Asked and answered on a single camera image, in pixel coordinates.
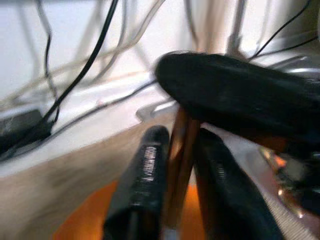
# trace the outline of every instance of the textured rubber grip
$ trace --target textured rubber grip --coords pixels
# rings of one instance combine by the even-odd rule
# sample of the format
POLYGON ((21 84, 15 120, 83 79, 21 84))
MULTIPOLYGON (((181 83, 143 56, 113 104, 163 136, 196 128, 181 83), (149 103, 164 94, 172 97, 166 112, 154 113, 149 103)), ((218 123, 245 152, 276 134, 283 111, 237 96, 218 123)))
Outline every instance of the textured rubber grip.
POLYGON ((112 196, 103 225, 105 240, 159 238, 168 147, 164 126, 146 131, 112 196))
POLYGON ((194 146, 194 161, 209 239, 283 239, 261 193, 220 137, 202 128, 194 146))

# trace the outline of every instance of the black foam pad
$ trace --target black foam pad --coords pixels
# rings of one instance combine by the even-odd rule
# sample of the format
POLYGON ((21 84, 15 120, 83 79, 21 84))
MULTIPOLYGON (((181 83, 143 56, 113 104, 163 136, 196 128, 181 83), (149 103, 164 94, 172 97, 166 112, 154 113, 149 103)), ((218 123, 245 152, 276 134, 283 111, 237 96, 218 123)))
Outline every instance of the black foam pad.
POLYGON ((320 82, 217 54, 173 52, 155 68, 161 87, 193 118, 237 133, 320 145, 320 82))

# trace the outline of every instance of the white wall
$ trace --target white wall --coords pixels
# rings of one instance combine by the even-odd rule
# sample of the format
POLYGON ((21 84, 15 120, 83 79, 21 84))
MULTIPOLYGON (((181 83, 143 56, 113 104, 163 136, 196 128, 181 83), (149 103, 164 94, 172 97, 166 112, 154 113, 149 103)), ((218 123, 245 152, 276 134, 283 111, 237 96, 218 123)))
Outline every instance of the white wall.
MULTIPOLYGON (((152 0, 128 0, 130 16, 128 30, 136 29, 145 17, 152 0)), ((111 1, 103 0, 43 0, 53 31, 50 68, 54 69, 88 56, 98 38, 111 1)), ((188 49, 190 36, 184 15, 183 1, 167 0, 156 14, 137 47, 122 54, 112 76, 145 71, 162 54, 188 49)), ((0 1, 0 46, 2 64, 0 98, 31 79, 43 74, 43 54, 46 35, 32 0, 0 1)), ((122 21, 122 0, 111 22, 104 50, 117 45, 122 21)), ((95 76, 108 61, 98 61, 86 78, 95 76)), ((72 80, 73 74, 55 80, 72 80)))
MULTIPOLYGON (((134 29, 146 15, 152 0, 128 0, 130 27, 134 29)), ((233 21, 237 0, 217 0, 225 4, 222 25, 215 30, 221 51, 226 46, 233 21)), ((43 0, 45 11, 53 30, 50 51, 50 68, 56 68, 90 54, 97 40, 110 0, 43 0)), ((205 0, 194 0, 194 7, 200 8, 205 0)), ((242 28, 242 48, 255 49, 262 36, 265 42, 272 33, 291 16, 296 14, 306 0, 248 0, 242 28)), ((319 0, 277 38, 288 37, 315 30, 319 0)), ((116 9, 104 49, 117 44, 122 15, 122 1, 116 9)), ((167 0, 160 8, 137 47, 122 54, 115 67, 106 76, 145 71, 162 54, 174 50, 190 49, 190 34, 186 24, 183 0, 167 0)), ((195 18, 203 18, 203 12, 195 18)), ((1 88, 0 99, 31 79, 43 73, 43 53, 46 35, 40 23, 37 9, 32 0, 0 1, 0 46, 1 46, 1 88)), ((86 78, 92 78, 107 61, 97 62, 86 78)), ((56 81, 71 81, 76 73, 64 74, 56 81)))

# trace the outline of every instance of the black power adapter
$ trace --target black power adapter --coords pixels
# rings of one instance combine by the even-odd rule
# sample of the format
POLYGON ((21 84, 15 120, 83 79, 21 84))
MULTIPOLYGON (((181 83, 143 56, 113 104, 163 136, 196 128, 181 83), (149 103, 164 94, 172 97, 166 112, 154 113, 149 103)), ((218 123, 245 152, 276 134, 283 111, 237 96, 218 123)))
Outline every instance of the black power adapter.
MULTIPOLYGON (((42 115, 38 109, 29 110, 24 113, 0 119, 0 154, 5 153, 21 141, 41 119, 42 115)), ((42 124, 38 129, 34 129, 33 131, 35 131, 35 134, 28 142, 25 143, 25 145, 49 137, 51 135, 53 125, 54 123, 49 121, 42 124)))

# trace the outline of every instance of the white surface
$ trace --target white surface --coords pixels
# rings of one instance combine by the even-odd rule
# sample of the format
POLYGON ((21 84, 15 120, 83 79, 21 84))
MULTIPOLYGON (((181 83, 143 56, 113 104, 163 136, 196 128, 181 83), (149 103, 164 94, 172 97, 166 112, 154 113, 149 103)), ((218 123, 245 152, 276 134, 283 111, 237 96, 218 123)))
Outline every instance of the white surface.
MULTIPOLYGON (((102 85, 96 89, 85 90, 70 96, 68 103, 61 109, 61 116, 53 132, 81 113, 99 104, 130 94, 138 86, 148 81, 150 81, 148 73, 139 74, 126 80, 119 80, 113 84, 102 85)), ((162 101, 167 97, 155 84, 123 103, 106 108, 86 118, 38 150, 1 163, 0 177, 25 170, 133 127, 140 123, 136 117, 136 111, 139 108, 162 101)))
MULTIPOLYGON (((129 26, 136 29, 152 5, 152 0, 129 0, 129 26)), ((204 16, 205 0, 194 0, 196 22, 204 16)), ((215 32, 224 46, 230 34, 233 8, 237 0, 225 1, 226 14, 221 32, 215 32)), ((290 17, 296 14, 306 0, 248 0, 242 28, 242 48, 252 50, 261 39, 265 42, 272 33, 290 17)), ((307 11, 283 30, 277 38, 292 37, 317 29, 320 0, 313 0, 307 11)), ((94 47, 111 1, 104 0, 43 0, 44 9, 52 26, 53 38, 49 64, 59 67, 72 60, 87 56, 94 47)), ((119 1, 111 22, 104 49, 117 44, 122 1, 119 1)), ((32 78, 43 72, 43 54, 46 35, 40 23, 34 1, 2 0, 0 2, 0 46, 1 88, 0 97, 19 89, 32 78)), ((196 24, 198 33, 202 29, 196 24)), ((148 70, 154 61, 164 53, 186 50, 191 47, 183 0, 167 0, 156 14, 149 29, 134 49, 122 54, 110 76, 148 70)), ((90 79, 103 67, 106 61, 98 61, 89 71, 90 79)), ((55 81, 71 81, 80 69, 63 74, 55 81)))

